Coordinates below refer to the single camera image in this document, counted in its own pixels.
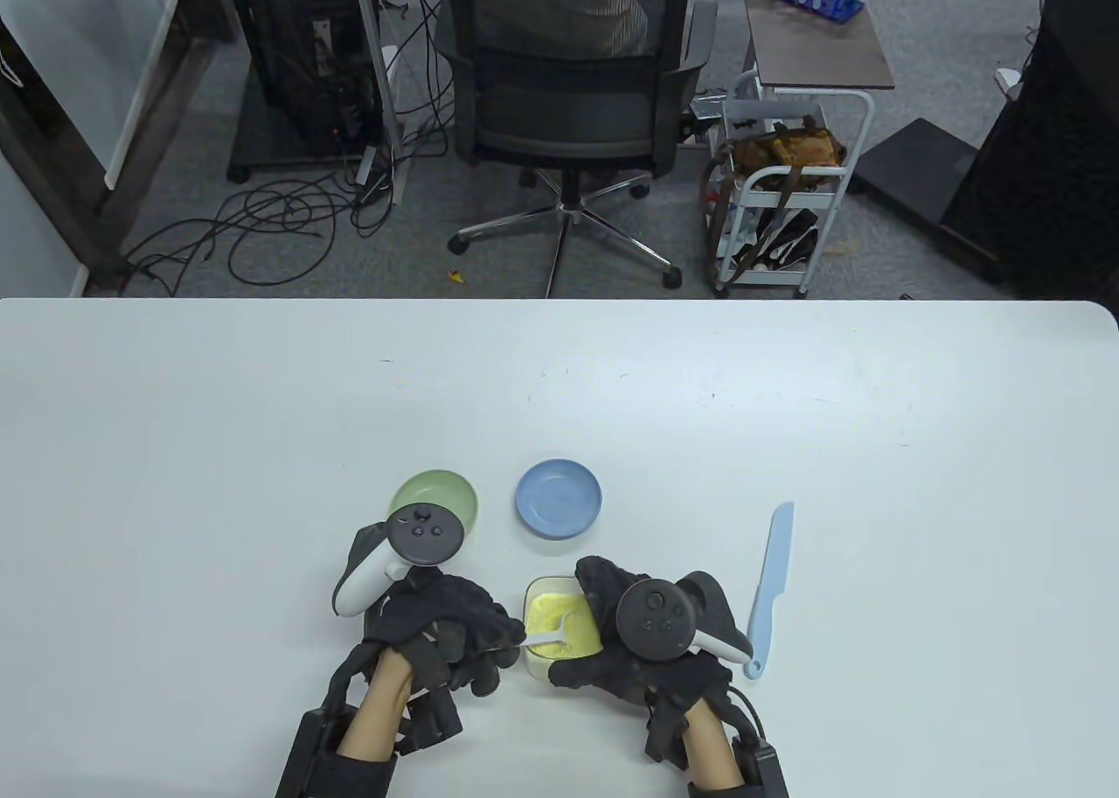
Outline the person's left hand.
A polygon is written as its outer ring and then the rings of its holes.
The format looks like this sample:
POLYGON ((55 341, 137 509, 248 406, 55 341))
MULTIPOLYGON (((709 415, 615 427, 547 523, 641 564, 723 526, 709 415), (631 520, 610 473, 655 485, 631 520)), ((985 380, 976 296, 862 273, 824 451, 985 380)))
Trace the person's left hand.
POLYGON ((470 579, 419 569, 366 611, 363 635, 408 663, 415 691, 468 687, 488 697, 518 661, 526 629, 470 579))

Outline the person's right hand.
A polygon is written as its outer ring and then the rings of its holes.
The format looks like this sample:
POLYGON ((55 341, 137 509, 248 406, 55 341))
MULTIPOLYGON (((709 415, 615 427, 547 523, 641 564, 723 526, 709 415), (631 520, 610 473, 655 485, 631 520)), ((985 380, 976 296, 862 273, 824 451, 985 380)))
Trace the person's right hand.
POLYGON ((732 673, 707 653, 686 653, 675 661, 645 661, 615 633, 615 607, 624 591, 646 579, 628 572, 611 558, 579 558, 574 575, 598 626, 602 649, 591 656, 557 659, 548 680, 560 689, 592 686, 632 704, 666 705, 689 711, 705 701, 716 711, 735 711, 730 698, 732 673))

